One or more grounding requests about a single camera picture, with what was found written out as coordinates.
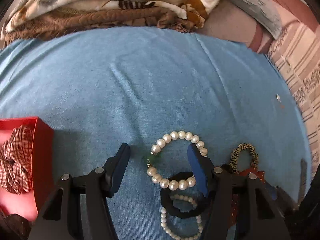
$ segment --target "small silver object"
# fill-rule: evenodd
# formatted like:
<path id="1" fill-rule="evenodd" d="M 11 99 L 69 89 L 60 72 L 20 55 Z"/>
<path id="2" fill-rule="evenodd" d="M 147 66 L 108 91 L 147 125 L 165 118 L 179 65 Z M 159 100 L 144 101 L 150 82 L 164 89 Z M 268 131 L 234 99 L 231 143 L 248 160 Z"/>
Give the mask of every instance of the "small silver object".
<path id="1" fill-rule="evenodd" d="M 96 168 L 94 171 L 95 171 L 97 174 L 103 173 L 103 172 L 104 172 L 104 168 L 98 167 L 98 168 Z"/>
<path id="2" fill-rule="evenodd" d="M 67 179 L 69 179 L 70 178 L 70 175 L 69 174 L 63 174 L 62 176 L 61 176 L 61 179 L 62 180 L 67 180 Z"/>
<path id="3" fill-rule="evenodd" d="M 249 179 L 256 179 L 257 175 L 254 173 L 249 173 L 248 177 L 249 177 Z"/>
<path id="4" fill-rule="evenodd" d="M 215 173 L 222 173 L 222 168 L 221 167 L 215 167 L 214 169 L 213 169 L 213 171 L 215 172 Z"/>

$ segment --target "red gift box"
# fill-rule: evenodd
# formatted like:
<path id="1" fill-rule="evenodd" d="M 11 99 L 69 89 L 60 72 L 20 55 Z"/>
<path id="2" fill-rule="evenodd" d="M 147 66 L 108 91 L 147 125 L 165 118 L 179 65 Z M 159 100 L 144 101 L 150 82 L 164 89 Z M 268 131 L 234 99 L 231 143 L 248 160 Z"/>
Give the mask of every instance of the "red gift box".
<path id="1" fill-rule="evenodd" d="M 27 125 L 33 129 L 31 176 L 33 190 L 12 194 L 0 187 L 0 209 L 6 214 L 18 214 L 34 221 L 53 187 L 52 139 L 53 129 L 39 117 L 0 119 L 0 144 L 10 138 L 14 128 Z"/>

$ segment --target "blue bedsheet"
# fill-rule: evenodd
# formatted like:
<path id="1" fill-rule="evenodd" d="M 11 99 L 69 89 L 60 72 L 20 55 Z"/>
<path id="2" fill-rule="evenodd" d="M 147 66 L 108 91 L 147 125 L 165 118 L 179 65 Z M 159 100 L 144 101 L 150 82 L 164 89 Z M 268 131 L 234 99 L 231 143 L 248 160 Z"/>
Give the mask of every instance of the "blue bedsheet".
<path id="1" fill-rule="evenodd" d="M 173 130 L 199 135 L 216 165 L 239 143 L 252 143 L 267 181 L 295 200 L 303 158 L 310 185 L 295 101 L 266 57 L 243 44 L 138 27 L 16 41 L 0 53 L 0 110 L 2 118 L 38 115 L 55 129 L 55 179 L 86 174 L 121 143 L 131 146 L 120 190 L 108 201 L 119 239 L 170 239 L 160 227 L 160 188 L 146 175 L 143 156 Z M 190 171 L 187 145 L 166 146 L 159 173 Z M 182 236 L 196 232 L 194 219 L 171 221 Z"/>

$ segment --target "pearl bracelet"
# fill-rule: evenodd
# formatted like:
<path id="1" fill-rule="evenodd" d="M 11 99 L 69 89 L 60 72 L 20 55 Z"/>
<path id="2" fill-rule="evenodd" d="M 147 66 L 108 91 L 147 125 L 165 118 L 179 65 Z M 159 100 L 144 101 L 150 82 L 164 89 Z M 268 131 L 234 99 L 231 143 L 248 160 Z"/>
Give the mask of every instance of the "pearl bracelet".
<path id="1" fill-rule="evenodd" d="M 187 201 L 189 203 L 195 202 L 195 200 L 193 200 L 193 198 L 191 198 L 191 197 L 178 195 L 178 194 L 174 195 L 172 198 L 173 199 L 177 199 L 177 200 L 184 200 L 184 201 Z M 200 235 L 202 233 L 202 230 L 203 230 L 203 226 L 201 225 L 201 216 L 200 215 L 196 216 L 196 221 L 197 221 L 197 224 L 198 224 L 199 231 L 195 236 L 185 237 L 185 238 L 181 237 L 181 236 L 177 236 L 167 226 L 167 211 L 166 211 L 166 209 L 165 208 L 161 209 L 161 219 L 160 219 L 161 226 L 162 226 L 163 230 L 165 230 L 165 232 L 175 240 L 197 240 L 200 237 Z"/>
<path id="2" fill-rule="evenodd" d="M 156 144 L 151 147 L 150 154 L 157 155 L 167 143 L 170 143 L 171 140 L 175 141 L 178 138 L 186 139 L 187 141 L 191 141 L 191 143 L 195 143 L 202 156 L 206 156 L 208 154 L 208 150 L 204 148 L 204 142 L 199 141 L 199 136 L 192 135 L 191 132 L 186 133 L 184 131 L 173 131 L 171 132 L 171 134 L 165 134 L 162 139 L 157 140 Z M 152 177 L 152 182 L 155 184 L 159 183 L 161 188 L 169 187 L 169 189 L 172 191 L 177 190 L 178 188 L 181 190 L 185 190 L 188 187 L 193 187 L 196 184 L 194 176 L 187 178 L 186 180 L 180 180 L 179 182 L 175 180 L 169 181 L 168 179 L 163 179 L 162 176 L 157 173 L 157 169 L 150 162 L 150 159 L 148 159 L 147 167 L 147 174 Z"/>

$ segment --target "striped pillow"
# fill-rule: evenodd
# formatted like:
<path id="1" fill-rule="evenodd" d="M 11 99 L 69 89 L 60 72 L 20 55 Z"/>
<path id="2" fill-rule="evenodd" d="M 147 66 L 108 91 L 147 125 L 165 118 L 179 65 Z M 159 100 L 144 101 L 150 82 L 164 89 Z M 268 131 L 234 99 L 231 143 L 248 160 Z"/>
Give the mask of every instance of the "striped pillow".
<path id="1" fill-rule="evenodd" d="M 320 39 L 303 23 L 292 23 L 272 43 L 268 57 L 301 111 L 310 143 L 313 178 L 320 162 Z"/>

